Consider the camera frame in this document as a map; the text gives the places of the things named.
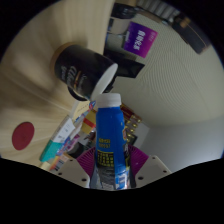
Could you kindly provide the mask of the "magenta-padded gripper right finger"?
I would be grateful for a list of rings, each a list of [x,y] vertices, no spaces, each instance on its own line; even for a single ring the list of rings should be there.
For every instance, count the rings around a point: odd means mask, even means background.
[[[171,171],[156,156],[148,156],[135,146],[129,145],[130,155],[130,185],[132,188],[140,188],[157,181]]]

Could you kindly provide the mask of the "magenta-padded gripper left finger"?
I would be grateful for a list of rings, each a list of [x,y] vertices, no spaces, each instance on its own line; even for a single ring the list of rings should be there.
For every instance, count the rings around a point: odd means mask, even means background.
[[[83,188],[89,188],[95,167],[95,148],[77,158],[63,153],[51,165],[50,172]]]

